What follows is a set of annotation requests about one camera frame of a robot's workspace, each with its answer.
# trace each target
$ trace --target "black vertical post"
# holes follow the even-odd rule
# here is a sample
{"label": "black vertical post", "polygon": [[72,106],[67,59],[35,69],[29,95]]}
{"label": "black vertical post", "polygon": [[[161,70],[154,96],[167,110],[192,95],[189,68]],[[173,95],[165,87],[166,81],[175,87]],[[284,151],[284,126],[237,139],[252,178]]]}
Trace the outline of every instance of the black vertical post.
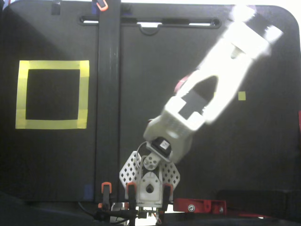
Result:
{"label": "black vertical post", "polygon": [[98,89],[95,159],[95,201],[101,200],[102,182],[111,182],[116,201],[119,180],[119,40],[120,0],[106,0],[98,33]]}

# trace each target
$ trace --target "white robotic arm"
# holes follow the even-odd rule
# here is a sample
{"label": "white robotic arm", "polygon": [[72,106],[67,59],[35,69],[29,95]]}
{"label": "white robotic arm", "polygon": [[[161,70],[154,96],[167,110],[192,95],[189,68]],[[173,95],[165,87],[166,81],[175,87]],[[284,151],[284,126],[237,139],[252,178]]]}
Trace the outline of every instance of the white robotic arm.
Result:
{"label": "white robotic arm", "polygon": [[[174,163],[190,150],[194,133],[222,113],[254,60],[268,55],[282,35],[251,8],[234,7],[230,17],[232,22],[198,69],[169,99],[161,115],[149,122],[143,137],[150,155],[141,157],[133,152],[120,171],[124,188],[130,182],[136,183],[140,207],[162,207],[163,186],[167,183],[174,190],[179,183]],[[216,78],[215,88],[202,96],[195,87],[212,77]]]}

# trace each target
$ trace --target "yellow tape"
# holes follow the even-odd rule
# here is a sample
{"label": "yellow tape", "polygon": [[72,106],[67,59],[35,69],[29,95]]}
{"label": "yellow tape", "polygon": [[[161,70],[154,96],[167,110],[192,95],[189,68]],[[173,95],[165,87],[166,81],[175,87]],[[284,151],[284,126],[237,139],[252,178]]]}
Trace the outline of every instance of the yellow tape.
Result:
{"label": "yellow tape", "polygon": [[244,91],[238,92],[238,100],[246,100],[246,92]]}
{"label": "yellow tape", "polygon": [[[77,120],[27,120],[26,94],[28,70],[32,69],[79,69],[79,111]],[[89,93],[89,61],[20,61],[17,101],[16,101],[16,129],[86,129],[88,116]]]}
{"label": "yellow tape", "polygon": [[71,70],[80,69],[80,61],[61,61],[61,60],[31,60],[29,69],[57,69]]}

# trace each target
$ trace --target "small yellow square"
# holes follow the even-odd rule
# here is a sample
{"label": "small yellow square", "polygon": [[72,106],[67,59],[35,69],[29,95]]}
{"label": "small yellow square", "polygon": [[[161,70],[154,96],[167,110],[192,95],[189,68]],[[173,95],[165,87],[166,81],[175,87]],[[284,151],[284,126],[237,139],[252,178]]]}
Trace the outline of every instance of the small yellow square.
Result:
{"label": "small yellow square", "polygon": [[244,91],[238,92],[238,100],[246,100],[246,92]]}

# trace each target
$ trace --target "screw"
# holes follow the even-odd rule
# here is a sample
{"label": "screw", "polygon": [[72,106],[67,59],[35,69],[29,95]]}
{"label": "screw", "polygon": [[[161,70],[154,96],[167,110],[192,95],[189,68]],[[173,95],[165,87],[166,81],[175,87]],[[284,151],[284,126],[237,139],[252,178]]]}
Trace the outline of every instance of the screw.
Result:
{"label": "screw", "polygon": [[194,212],[195,209],[196,209],[196,208],[195,208],[194,205],[189,205],[189,206],[188,206],[188,211],[189,211],[189,212]]}

